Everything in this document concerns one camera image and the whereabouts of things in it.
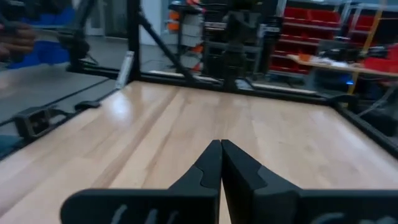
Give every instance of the wooden table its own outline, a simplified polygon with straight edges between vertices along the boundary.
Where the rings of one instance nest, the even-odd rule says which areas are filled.
[[[352,65],[333,66],[333,65],[330,65],[327,63],[320,63],[318,61],[319,58],[316,56],[313,56],[313,55],[310,56],[310,60],[308,60],[308,61],[301,60],[298,55],[288,55],[287,57],[301,65],[308,65],[308,66],[317,67],[317,68],[326,68],[326,69],[337,70],[337,71],[342,71],[342,72],[359,72],[359,73],[365,73],[365,74],[370,74],[370,75],[398,77],[398,73],[382,72],[382,71],[377,71],[377,70],[371,70],[368,68],[354,67]]]
[[[166,189],[212,139],[302,188],[398,188],[398,162],[330,108],[134,82],[0,162],[0,223],[59,223],[85,188]]]

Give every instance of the red shelf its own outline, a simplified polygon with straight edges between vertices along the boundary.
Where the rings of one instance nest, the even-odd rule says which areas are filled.
[[[296,63],[288,58],[272,58],[271,59],[271,70],[281,72],[297,72]]]
[[[297,55],[298,53],[299,47],[297,46],[297,44],[278,42],[275,45],[274,54],[276,55],[286,56],[288,54]]]
[[[310,15],[308,13],[308,9],[286,7],[284,12],[284,20],[285,22],[308,24],[310,23]]]
[[[365,68],[381,72],[398,72],[398,60],[383,58],[366,58],[363,62]]]
[[[333,31],[329,30],[311,30],[303,33],[303,38],[305,41],[312,43],[319,43],[320,40],[332,40]]]
[[[307,75],[310,73],[311,66],[297,64],[297,73]]]
[[[303,41],[303,28],[295,26],[283,26],[281,39]]]
[[[398,60],[398,44],[390,47],[388,52],[388,58],[391,60]]]
[[[309,10],[311,24],[316,26],[338,27],[340,16],[336,12],[326,10]]]
[[[315,55],[317,53],[317,46],[311,46],[311,45],[301,45],[299,47],[299,53],[300,54],[308,54],[308,55]]]

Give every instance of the red storage bin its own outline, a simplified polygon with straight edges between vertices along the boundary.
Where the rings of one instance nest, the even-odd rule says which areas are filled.
[[[288,54],[297,55],[299,54],[299,47],[297,44],[278,42],[275,45],[274,54],[283,56]]]
[[[308,75],[310,73],[311,66],[297,64],[297,73]]]
[[[300,45],[298,53],[299,54],[308,54],[308,55],[316,55],[318,46],[313,45]]]
[[[281,72],[297,71],[296,63],[293,60],[287,58],[276,58],[276,57],[273,57],[271,59],[270,69]]]
[[[309,10],[311,24],[316,26],[338,27],[340,16],[336,12],[327,10]]]
[[[398,60],[398,44],[390,47],[388,52],[388,58],[391,60]]]
[[[373,16],[359,16],[358,21],[356,22],[355,29],[361,31],[369,31],[373,25]],[[349,25],[352,25],[353,16],[349,18]]]
[[[330,30],[308,30],[303,33],[305,41],[319,43],[320,40],[333,40],[333,31]]]
[[[303,29],[295,26],[283,26],[281,39],[303,40]]]
[[[372,70],[398,73],[398,60],[369,57],[364,60],[363,65]]]
[[[308,9],[286,7],[284,12],[284,21],[299,24],[308,24],[310,22]]]

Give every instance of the hand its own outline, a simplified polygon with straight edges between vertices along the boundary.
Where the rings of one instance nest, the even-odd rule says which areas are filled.
[[[7,58],[10,52],[0,43],[0,59]]]
[[[18,22],[16,34],[5,34],[2,28],[0,25],[0,57],[7,57],[10,52],[28,54],[33,51],[36,35],[30,25]]]

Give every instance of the orange part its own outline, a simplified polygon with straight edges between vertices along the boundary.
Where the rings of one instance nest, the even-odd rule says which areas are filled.
[[[177,31],[177,30],[178,30],[178,27],[179,27],[179,24],[176,23],[176,22],[169,22],[169,23],[167,24],[167,28],[168,28],[169,30],[172,30],[172,31]]]
[[[169,17],[172,20],[179,20],[180,19],[180,14],[176,11],[170,11],[169,12]]]
[[[199,0],[187,0],[187,4],[199,4]]]
[[[196,47],[192,48],[191,51],[196,52],[196,53],[201,53],[203,51],[203,46],[197,45]]]
[[[299,54],[298,59],[300,59],[303,62],[309,62],[311,59],[311,55],[308,54]]]
[[[199,71],[200,71],[200,63],[198,63],[197,65],[195,65],[195,66],[192,68],[192,70],[193,70],[194,72],[199,72]]]

